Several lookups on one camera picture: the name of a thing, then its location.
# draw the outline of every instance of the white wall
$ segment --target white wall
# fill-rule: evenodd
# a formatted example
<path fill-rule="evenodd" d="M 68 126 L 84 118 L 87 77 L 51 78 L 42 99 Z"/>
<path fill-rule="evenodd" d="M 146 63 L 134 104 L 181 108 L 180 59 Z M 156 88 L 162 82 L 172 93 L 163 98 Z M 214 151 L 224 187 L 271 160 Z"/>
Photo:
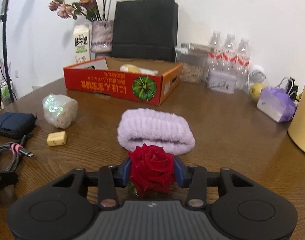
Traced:
<path fill-rule="evenodd" d="M 48 10 L 50 0 L 10 0 L 7 21 L 11 77 L 21 97 L 32 86 L 63 76 L 73 63 L 73 19 Z M 178 44 L 207 43 L 212 30 L 249 38 L 251 64 L 262 65 L 271 84 L 293 76 L 305 83 L 305 0 L 176 0 L 179 4 Z M 116 0 L 111 6 L 114 14 Z M 14 77 L 18 70 L 19 78 Z"/>

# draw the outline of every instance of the plastic bottle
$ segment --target plastic bottle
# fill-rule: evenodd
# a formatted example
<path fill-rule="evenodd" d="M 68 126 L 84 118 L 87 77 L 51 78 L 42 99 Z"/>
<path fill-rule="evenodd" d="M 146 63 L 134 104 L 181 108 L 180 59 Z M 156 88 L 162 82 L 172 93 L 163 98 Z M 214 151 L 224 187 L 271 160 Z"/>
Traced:
<path fill-rule="evenodd" d="M 218 31 L 213 31 L 213 36 L 208 42 L 208 45 L 214 47 L 214 52 L 208 53 L 207 64 L 203 75 L 204 81 L 208 77 L 209 69 L 216 69 L 216 66 L 218 65 L 218 60 L 221 59 L 222 48 L 221 48 L 220 34 L 221 33 Z"/>
<path fill-rule="evenodd" d="M 236 61 L 235 35 L 228 34 L 222 49 L 222 70 L 231 72 L 232 64 Z"/>
<path fill-rule="evenodd" d="M 247 81 L 249 60 L 248 40 L 242 38 L 237 50 L 237 60 L 233 65 L 234 73 L 237 75 L 236 89 L 242 90 Z"/>

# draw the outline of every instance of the flower vase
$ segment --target flower vase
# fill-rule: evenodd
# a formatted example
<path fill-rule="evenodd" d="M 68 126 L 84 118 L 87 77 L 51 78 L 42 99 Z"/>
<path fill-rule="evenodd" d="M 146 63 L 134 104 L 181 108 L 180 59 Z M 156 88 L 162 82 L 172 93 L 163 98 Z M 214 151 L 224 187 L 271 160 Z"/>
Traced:
<path fill-rule="evenodd" d="M 92 22 L 91 51 L 94 53 L 111 52 L 113 20 Z"/>

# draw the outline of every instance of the wooden table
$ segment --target wooden table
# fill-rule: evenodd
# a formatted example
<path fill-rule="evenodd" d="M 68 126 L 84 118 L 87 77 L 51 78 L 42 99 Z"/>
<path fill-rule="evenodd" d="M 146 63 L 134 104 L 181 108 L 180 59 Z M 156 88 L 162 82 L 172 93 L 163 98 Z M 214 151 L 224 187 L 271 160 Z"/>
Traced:
<path fill-rule="evenodd" d="M 42 99 L 49 93 L 64 94 L 78 101 L 76 121 L 66 130 L 67 145 L 49 148 L 46 137 L 59 131 L 43 116 Z M 196 139 L 195 148 L 181 159 L 210 171 L 228 166 L 290 200 L 299 214 L 292 240 L 305 240 L 305 154 L 287 135 L 288 124 L 277 124 L 256 109 L 243 92 L 234 95 L 214 92 L 202 85 L 180 83 L 160 106 L 66 90 L 63 79 L 42 87 L 6 107 L 9 112 L 37 113 L 34 137 L 26 148 L 35 155 L 24 158 L 15 187 L 0 191 L 0 240 L 13 239 L 6 224 L 9 206 L 21 196 L 82 165 L 87 171 L 121 163 L 126 157 L 117 141 L 121 114 L 131 108 L 149 107 L 183 116 Z M 0 136 L 0 144 L 10 141 Z M 0 158 L 5 168 L 9 155 Z M 209 202 L 217 199 L 209 190 Z M 184 199 L 187 189 L 173 186 L 171 194 Z M 127 189 L 118 190 L 121 199 Z M 96 200 L 96 191 L 88 199 Z"/>

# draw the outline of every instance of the white box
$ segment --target white box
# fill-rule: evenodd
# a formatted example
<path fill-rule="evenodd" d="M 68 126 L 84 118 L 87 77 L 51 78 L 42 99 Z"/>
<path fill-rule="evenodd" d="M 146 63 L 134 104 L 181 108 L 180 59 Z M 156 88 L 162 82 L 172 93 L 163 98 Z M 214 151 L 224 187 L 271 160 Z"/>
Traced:
<path fill-rule="evenodd" d="M 226 72 L 209 70 L 207 79 L 207 87 L 211 90 L 233 94 L 235 92 L 237 76 L 233 76 Z"/>
<path fill-rule="evenodd" d="M 89 25 L 77 25 L 73 32 L 75 45 L 75 61 L 81 63 L 90 60 L 90 31 Z"/>

